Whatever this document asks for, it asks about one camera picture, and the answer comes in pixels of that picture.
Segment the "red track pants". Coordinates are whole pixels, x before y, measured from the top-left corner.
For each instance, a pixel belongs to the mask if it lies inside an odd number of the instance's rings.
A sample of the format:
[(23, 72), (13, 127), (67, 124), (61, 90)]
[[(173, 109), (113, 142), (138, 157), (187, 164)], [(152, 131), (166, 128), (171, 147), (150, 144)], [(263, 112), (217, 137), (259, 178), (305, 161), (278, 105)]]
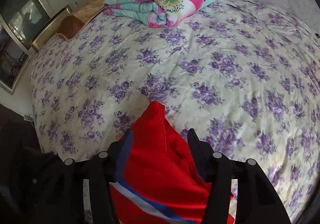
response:
[(153, 101), (118, 154), (111, 195), (121, 223), (200, 223), (211, 185), (198, 175), (186, 141)]

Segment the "purple floral bed quilt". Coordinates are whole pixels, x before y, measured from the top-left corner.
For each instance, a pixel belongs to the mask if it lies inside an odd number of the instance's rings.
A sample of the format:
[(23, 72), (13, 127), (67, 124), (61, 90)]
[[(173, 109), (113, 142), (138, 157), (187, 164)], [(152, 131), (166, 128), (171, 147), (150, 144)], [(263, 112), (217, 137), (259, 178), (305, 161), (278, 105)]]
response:
[(179, 134), (256, 159), (292, 222), (319, 180), (319, 39), (275, 6), (218, 0), (172, 28), (100, 13), (49, 40), (30, 81), (43, 152), (88, 159), (157, 101)]

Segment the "brown patterned pillow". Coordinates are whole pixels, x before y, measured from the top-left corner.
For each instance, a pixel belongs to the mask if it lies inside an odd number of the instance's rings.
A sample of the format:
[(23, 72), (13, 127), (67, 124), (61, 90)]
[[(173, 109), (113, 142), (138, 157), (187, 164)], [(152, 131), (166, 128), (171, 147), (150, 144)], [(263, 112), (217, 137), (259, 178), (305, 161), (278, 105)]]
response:
[(105, 0), (88, 0), (71, 15), (63, 19), (56, 34), (58, 37), (71, 41), (96, 15), (104, 8)]

